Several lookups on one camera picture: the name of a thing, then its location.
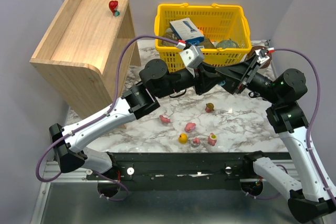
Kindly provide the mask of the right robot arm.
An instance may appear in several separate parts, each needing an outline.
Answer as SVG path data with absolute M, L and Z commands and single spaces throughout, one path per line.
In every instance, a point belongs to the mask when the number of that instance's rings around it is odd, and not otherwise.
M 249 89 L 271 103 L 267 119 L 285 144 L 300 180 L 281 170 L 261 151 L 245 155 L 244 169 L 268 181 L 287 200 L 294 218 L 306 223 L 335 212 L 335 184 L 314 147 L 310 134 L 313 122 L 307 120 L 297 103 L 308 91 L 304 74 L 291 68 L 270 81 L 257 72 L 266 58 L 267 52 L 258 50 L 246 62 L 217 67 L 215 71 L 227 92 L 239 94 Z

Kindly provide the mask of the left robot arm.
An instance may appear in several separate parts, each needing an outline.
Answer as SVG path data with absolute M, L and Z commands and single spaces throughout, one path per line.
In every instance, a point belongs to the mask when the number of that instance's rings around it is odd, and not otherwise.
M 54 153 L 62 173 L 79 168 L 106 173 L 112 168 L 112 157 L 98 152 L 88 145 L 100 136 L 126 123 L 138 120 L 159 108 L 158 99 L 175 92 L 194 88 L 203 94 L 224 81 L 218 69 L 201 62 L 197 68 L 183 68 L 170 73 L 161 59 L 149 61 L 139 73 L 141 81 L 113 103 L 77 124 L 49 128 Z

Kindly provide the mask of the red haired mermaid toy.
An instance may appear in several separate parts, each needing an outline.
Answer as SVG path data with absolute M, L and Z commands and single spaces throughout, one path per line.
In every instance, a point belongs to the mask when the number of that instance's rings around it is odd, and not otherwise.
M 114 17 L 120 15 L 120 12 L 118 11 L 119 2 L 117 0 L 111 0 L 108 6 Z

